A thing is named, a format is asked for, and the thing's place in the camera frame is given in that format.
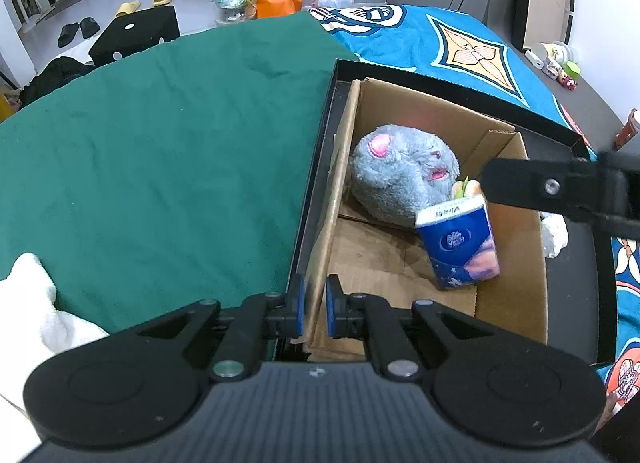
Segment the brown cardboard box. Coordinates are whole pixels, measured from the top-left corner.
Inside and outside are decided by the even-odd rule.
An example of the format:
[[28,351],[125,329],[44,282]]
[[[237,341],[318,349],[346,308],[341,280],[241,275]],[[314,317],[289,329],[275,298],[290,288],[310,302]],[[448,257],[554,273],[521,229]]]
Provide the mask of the brown cardboard box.
[[330,275],[348,294],[396,308],[431,299],[546,342],[540,217],[489,202],[480,179],[489,161],[526,156],[511,124],[392,83],[352,83],[306,275],[310,359],[364,356],[361,342],[329,333]]

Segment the black dice stool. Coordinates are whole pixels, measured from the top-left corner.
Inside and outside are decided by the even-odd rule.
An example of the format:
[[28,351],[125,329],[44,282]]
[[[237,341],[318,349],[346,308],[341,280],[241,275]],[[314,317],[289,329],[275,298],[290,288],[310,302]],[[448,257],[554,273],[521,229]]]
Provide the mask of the black dice stool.
[[89,49],[89,56],[96,67],[102,67],[179,36],[174,6],[149,8],[113,19]]

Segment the cream white fleece blanket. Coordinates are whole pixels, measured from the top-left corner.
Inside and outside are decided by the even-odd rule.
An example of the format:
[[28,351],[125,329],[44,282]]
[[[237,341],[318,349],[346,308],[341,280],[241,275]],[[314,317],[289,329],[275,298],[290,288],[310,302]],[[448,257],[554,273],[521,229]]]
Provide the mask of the cream white fleece blanket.
[[18,462],[40,445],[23,391],[44,361],[107,333],[55,308],[56,287],[32,253],[24,253],[1,281],[1,460]]

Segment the blue patterned bedsheet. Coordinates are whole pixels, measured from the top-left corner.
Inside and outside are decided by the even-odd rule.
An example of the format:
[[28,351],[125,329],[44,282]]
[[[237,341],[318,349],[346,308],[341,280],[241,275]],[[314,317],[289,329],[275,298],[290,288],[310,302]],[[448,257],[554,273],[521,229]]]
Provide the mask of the blue patterned bedsheet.
[[[537,114],[576,134],[570,113],[512,48],[477,19],[444,8],[378,5],[310,14],[366,64],[460,84]],[[599,371],[614,413],[639,394],[639,243],[611,241],[617,290],[615,362]]]

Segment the glass jar on floor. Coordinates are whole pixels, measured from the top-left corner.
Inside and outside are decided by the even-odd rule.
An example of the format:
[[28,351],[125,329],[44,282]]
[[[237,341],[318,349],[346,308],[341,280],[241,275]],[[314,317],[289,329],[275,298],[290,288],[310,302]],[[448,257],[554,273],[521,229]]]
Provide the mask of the glass jar on floor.
[[215,0],[215,5],[219,24],[252,20],[256,16],[255,0]]

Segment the white tissue pack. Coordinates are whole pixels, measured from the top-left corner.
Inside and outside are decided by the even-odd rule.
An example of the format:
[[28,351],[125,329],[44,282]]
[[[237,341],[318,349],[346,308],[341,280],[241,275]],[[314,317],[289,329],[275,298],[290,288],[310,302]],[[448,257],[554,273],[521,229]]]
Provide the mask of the white tissue pack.
[[565,218],[560,214],[540,212],[540,227],[545,224],[553,233],[558,255],[568,246],[568,231]]

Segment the grey plush mouse toy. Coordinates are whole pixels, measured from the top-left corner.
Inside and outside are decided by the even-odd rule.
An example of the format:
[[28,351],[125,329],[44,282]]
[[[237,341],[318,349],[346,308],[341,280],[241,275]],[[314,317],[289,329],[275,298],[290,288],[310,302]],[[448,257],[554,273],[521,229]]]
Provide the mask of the grey plush mouse toy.
[[372,217],[413,227],[416,214],[449,200],[459,161],[438,136],[386,124],[363,136],[349,159],[349,189]]

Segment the grey denim plush toy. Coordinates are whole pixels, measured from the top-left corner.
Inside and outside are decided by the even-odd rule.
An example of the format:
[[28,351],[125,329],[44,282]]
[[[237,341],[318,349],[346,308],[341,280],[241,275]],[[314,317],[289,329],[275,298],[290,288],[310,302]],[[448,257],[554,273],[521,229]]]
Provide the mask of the grey denim plush toy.
[[541,239],[542,249],[544,250],[544,257],[555,258],[558,256],[558,250],[555,246],[554,235],[552,231],[545,225],[541,225]]

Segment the green blanket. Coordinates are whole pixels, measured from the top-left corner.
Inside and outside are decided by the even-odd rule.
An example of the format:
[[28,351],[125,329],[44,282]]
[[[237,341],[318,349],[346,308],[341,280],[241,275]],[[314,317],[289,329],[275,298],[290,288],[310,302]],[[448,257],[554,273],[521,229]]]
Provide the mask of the green blanket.
[[288,283],[334,64],[311,15],[177,38],[1,126],[1,266],[37,255],[63,309],[118,332]]

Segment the grey bench mat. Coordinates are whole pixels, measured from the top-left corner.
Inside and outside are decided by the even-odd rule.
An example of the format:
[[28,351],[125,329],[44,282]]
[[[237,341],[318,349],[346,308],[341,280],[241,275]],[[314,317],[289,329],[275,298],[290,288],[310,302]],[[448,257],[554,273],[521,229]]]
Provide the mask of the grey bench mat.
[[510,41],[506,44],[509,60],[520,60],[515,67],[516,82],[530,110],[582,136],[593,152],[614,149],[623,122],[586,81],[579,80],[574,90],[567,90],[536,69]]

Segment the blue tissue pack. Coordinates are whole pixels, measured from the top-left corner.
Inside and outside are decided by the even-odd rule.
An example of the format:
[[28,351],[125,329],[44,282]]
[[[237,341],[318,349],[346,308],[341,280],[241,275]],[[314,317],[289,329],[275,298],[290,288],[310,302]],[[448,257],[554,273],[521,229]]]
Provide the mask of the blue tissue pack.
[[416,231],[442,290],[500,275],[483,194],[429,206],[416,214]]

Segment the black shallow tray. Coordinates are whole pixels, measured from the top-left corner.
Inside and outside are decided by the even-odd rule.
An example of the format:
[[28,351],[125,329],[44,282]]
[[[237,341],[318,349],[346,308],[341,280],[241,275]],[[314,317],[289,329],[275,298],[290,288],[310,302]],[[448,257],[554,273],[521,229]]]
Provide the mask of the black shallow tray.
[[[394,68],[338,59],[321,112],[320,125],[302,216],[294,243],[288,280],[305,275],[328,181],[333,134],[337,131],[352,82],[367,78],[390,82],[475,110],[513,124],[524,133],[527,150],[536,160],[585,159],[582,136],[494,96],[429,76]],[[570,244],[549,261],[550,341],[601,368],[613,361],[617,342],[616,284],[611,239],[584,224],[569,222]]]

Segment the black clothes pile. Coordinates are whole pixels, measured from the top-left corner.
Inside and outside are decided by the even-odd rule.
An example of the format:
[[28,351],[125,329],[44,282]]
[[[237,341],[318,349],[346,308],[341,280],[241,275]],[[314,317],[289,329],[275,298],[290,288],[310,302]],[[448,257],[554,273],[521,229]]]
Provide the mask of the black clothes pile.
[[81,76],[90,73],[95,68],[92,64],[83,64],[72,57],[53,59],[40,74],[32,79],[32,82],[21,90],[20,100],[22,106],[25,107],[32,104],[35,100],[49,95],[74,79],[81,78]]

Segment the small red toy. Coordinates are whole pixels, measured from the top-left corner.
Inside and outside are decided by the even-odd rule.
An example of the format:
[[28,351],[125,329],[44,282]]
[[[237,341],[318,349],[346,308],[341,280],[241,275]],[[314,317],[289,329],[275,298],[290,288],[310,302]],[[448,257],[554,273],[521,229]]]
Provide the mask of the small red toy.
[[565,70],[561,70],[559,72],[559,75],[556,78],[556,82],[558,82],[566,90],[574,90],[577,87],[577,80],[575,76],[567,73]]

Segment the burger plush toy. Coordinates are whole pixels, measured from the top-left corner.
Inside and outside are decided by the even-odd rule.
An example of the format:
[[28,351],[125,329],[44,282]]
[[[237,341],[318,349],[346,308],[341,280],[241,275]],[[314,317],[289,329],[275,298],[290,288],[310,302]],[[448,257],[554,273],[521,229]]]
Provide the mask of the burger plush toy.
[[457,200],[463,198],[470,198],[475,196],[475,194],[482,194],[483,190],[480,186],[480,182],[476,179],[469,179],[469,177],[465,177],[463,180],[459,180],[454,183],[454,186],[451,188],[450,199]]

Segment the black slipper left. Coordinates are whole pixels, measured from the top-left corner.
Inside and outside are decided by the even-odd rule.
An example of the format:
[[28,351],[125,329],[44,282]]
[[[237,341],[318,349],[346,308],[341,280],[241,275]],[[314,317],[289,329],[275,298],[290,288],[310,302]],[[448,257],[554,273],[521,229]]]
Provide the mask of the black slipper left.
[[78,30],[78,22],[64,24],[61,29],[60,35],[58,36],[58,48],[69,46],[70,43],[74,40]]

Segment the yellow slipper left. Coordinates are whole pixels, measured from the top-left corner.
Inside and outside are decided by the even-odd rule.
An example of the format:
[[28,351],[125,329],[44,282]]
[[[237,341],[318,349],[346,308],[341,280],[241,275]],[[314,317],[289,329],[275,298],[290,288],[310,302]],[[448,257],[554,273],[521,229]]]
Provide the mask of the yellow slipper left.
[[123,2],[115,14],[116,18],[125,17],[134,14],[141,6],[140,1]]

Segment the black slipper right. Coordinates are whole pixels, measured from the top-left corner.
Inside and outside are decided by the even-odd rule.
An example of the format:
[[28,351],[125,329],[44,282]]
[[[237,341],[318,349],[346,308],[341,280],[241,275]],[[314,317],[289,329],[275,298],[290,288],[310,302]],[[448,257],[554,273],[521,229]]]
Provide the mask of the black slipper right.
[[79,27],[81,30],[81,35],[84,40],[88,40],[88,38],[92,38],[96,34],[98,34],[101,30],[99,23],[96,22],[92,17],[85,17],[79,23]]

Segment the green lidded cup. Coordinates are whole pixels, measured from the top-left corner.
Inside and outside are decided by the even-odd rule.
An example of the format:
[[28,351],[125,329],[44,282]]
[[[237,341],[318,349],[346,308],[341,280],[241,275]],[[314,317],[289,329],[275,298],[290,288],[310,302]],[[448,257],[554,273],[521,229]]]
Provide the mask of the green lidded cup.
[[576,62],[568,60],[563,66],[564,71],[574,80],[578,80],[582,70]]

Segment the black slipper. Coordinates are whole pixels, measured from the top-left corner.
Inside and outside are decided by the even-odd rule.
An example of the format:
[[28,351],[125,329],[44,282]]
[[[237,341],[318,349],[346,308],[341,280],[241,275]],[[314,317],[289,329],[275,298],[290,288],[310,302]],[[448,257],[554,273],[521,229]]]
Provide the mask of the black slipper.
[[69,46],[70,43],[74,40],[78,30],[78,22],[64,24],[61,29],[60,35],[58,36],[58,48]]
[[79,27],[81,30],[81,35],[84,40],[88,40],[88,38],[92,38],[96,34],[98,34],[101,30],[99,23],[96,22],[92,17],[85,17],[79,23]]

